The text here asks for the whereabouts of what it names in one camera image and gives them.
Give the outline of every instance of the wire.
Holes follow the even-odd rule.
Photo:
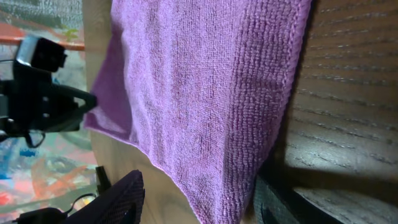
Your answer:
[[[0,63],[4,63],[4,62],[13,62],[13,59],[5,59],[5,60],[0,60]]]
[[[89,193],[89,194],[84,194],[84,195],[82,195],[82,196],[80,196],[80,197],[78,197],[78,198],[76,198],[76,200],[73,202],[73,204],[72,204],[72,207],[69,209],[69,210],[67,210],[66,212],[64,212],[64,214],[69,214],[72,210],[73,210],[73,207],[75,206],[75,203],[77,202],[77,201],[79,201],[80,199],[82,199],[83,197],[89,197],[89,196],[92,196],[92,197],[97,197],[97,195],[96,194],[93,194],[93,193]]]

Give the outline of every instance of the orange bar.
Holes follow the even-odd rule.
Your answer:
[[[7,45],[19,45],[23,38],[20,37],[9,37],[0,35],[0,44],[7,44]],[[67,50],[77,50],[77,51],[84,51],[85,45],[81,43],[69,43],[69,42],[56,42],[57,44],[62,45]]]

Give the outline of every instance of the wood grain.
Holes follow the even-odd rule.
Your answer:
[[[398,223],[398,1],[314,2],[279,167],[344,223]]]
[[[110,8],[110,0],[83,1],[89,86],[100,70],[111,37]],[[104,165],[112,184],[132,170],[142,172],[146,196],[141,223],[198,223],[180,189],[138,149],[94,132],[91,133],[91,143],[98,165]]]

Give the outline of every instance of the pink towel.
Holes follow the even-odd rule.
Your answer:
[[[113,0],[86,127],[139,148],[202,223],[239,223],[278,133],[309,9],[310,0]]]

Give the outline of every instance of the wooden table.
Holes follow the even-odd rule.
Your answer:
[[[275,170],[345,223],[398,223],[398,2],[315,2]],[[83,1],[89,86],[110,38],[110,5]],[[138,149],[98,133],[91,142],[112,183],[143,173],[143,223],[198,222]]]

